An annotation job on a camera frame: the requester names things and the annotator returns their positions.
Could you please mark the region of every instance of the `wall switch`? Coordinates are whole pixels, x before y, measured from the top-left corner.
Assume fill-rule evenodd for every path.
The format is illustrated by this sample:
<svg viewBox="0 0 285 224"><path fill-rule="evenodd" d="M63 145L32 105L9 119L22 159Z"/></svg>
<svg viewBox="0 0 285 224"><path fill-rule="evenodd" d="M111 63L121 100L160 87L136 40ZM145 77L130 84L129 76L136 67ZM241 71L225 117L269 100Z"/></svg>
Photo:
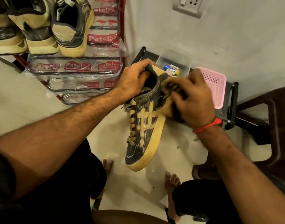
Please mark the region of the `wall switch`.
<svg viewBox="0 0 285 224"><path fill-rule="evenodd" d="M209 0L174 0L173 10L200 18Z"/></svg>

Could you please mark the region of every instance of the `hairy forearm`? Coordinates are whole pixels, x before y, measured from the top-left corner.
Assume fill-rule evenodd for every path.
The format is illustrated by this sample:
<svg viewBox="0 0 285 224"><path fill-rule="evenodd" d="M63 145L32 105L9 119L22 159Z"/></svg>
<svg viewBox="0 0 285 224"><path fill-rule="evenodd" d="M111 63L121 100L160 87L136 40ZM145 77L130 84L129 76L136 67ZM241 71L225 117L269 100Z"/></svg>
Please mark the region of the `hairy forearm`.
<svg viewBox="0 0 285 224"><path fill-rule="evenodd" d="M198 134L244 224L285 223L285 195L228 138L213 126Z"/></svg>
<svg viewBox="0 0 285 224"><path fill-rule="evenodd" d="M0 137L16 174L16 198L51 177L97 124L120 104L114 90Z"/></svg>

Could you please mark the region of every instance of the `wall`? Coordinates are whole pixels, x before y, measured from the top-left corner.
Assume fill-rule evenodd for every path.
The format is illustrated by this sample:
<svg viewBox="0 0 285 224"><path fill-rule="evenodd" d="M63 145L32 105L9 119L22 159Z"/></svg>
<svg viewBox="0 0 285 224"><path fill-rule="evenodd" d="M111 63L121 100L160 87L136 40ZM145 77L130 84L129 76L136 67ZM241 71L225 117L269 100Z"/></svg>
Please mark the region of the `wall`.
<svg viewBox="0 0 285 224"><path fill-rule="evenodd" d="M172 10L173 0L127 0L127 63L142 46L171 44L191 53L192 67L240 83L239 100L285 86L285 0L210 0L200 19Z"/></svg>

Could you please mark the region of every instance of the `wooden chair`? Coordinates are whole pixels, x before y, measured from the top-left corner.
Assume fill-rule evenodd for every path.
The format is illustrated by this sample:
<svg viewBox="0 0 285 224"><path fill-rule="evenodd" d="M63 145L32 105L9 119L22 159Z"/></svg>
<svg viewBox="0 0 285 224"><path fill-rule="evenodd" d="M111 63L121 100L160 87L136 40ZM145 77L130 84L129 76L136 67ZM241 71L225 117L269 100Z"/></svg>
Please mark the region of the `wooden chair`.
<svg viewBox="0 0 285 224"><path fill-rule="evenodd" d="M269 124L239 113L259 104L268 105ZM246 129L257 144L271 144L271 157L254 164L265 174L272 174L285 182L285 87L239 104L235 125ZM193 166L192 176L194 179L220 178L209 154L204 164Z"/></svg>

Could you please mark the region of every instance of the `pink basket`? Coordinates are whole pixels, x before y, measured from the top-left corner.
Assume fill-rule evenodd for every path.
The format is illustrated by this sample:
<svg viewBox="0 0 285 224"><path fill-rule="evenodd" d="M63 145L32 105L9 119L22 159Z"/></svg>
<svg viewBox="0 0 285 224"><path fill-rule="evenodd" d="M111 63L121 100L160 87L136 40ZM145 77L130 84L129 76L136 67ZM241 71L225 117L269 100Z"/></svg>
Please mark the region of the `pink basket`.
<svg viewBox="0 0 285 224"><path fill-rule="evenodd" d="M197 67L202 72L204 80L212 91L213 103L215 109L221 109L223 106L226 76L224 74L212 71L204 67Z"/></svg>

